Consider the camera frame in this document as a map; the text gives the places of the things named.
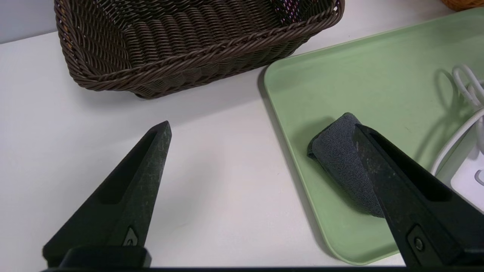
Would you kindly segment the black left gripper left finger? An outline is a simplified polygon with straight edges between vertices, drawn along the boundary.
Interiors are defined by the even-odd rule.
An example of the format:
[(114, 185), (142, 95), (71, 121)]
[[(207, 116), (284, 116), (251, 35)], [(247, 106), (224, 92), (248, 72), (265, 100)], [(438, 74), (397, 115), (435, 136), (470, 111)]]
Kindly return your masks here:
[(145, 269), (145, 248), (171, 144), (168, 121), (150, 128), (43, 247), (49, 269)]

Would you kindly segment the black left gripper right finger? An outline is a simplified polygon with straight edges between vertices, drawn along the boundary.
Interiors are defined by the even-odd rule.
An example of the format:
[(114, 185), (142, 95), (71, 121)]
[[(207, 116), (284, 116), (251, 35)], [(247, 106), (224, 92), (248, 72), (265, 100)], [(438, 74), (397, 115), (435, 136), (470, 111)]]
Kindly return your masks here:
[(482, 267), (483, 214), (374, 129), (353, 143), (408, 267)]

